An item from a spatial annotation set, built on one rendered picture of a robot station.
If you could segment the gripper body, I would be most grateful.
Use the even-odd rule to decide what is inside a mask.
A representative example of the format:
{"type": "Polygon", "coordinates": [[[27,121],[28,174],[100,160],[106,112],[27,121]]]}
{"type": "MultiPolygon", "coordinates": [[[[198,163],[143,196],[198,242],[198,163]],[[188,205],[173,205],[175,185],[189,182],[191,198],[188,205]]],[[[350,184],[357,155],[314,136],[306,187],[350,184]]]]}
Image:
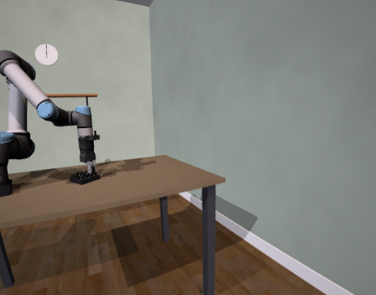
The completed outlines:
{"type": "Polygon", "coordinates": [[[93,127],[80,128],[78,131],[79,149],[80,149],[80,161],[85,163],[95,160],[94,152],[94,140],[100,140],[100,135],[93,135],[93,127]]]}

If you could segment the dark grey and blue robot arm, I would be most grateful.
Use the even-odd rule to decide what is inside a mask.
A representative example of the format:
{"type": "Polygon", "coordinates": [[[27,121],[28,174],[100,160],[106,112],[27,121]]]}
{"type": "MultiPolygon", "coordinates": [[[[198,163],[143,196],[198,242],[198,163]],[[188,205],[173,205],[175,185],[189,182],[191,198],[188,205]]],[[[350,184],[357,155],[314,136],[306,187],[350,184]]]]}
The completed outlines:
{"type": "Polygon", "coordinates": [[[3,186],[9,180],[8,160],[29,158],[35,149],[27,131],[28,101],[39,117],[57,127],[90,128],[92,115],[89,106],[77,106],[75,111],[57,107],[33,82],[34,67],[12,51],[0,50],[0,74],[6,76],[9,84],[8,130],[0,132],[0,186],[3,186]]]}

